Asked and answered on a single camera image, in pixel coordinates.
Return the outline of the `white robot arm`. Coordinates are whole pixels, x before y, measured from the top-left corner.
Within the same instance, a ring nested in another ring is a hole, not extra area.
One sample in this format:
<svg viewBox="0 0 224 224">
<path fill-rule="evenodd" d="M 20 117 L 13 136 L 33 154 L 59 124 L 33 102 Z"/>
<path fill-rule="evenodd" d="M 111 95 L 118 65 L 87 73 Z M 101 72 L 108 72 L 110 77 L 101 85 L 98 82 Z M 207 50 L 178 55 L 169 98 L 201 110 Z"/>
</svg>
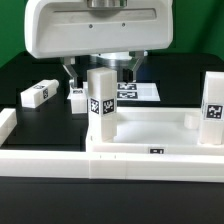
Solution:
<svg viewBox="0 0 224 224">
<path fill-rule="evenodd" d="M 90 55 L 109 67 L 122 66 L 123 80 L 132 82 L 146 50 L 165 49 L 173 39 L 173 0 L 28 0 L 24 34 L 35 58 L 64 60 Z"/>
</svg>

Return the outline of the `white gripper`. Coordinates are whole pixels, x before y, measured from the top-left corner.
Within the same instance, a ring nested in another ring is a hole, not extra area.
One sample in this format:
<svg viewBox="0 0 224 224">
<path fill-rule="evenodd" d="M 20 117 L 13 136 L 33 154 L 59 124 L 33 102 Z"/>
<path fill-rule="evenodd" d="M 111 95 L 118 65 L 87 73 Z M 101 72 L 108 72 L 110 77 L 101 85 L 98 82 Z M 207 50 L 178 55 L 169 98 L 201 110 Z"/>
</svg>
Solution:
<svg viewBox="0 0 224 224">
<path fill-rule="evenodd" d="M 29 0 L 25 8 L 27 51 L 36 58 L 63 58 L 76 88 L 74 57 L 130 52 L 123 81 L 135 82 L 142 50 L 164 49 L 173 39 L 173 0 Z"/>
</svg>

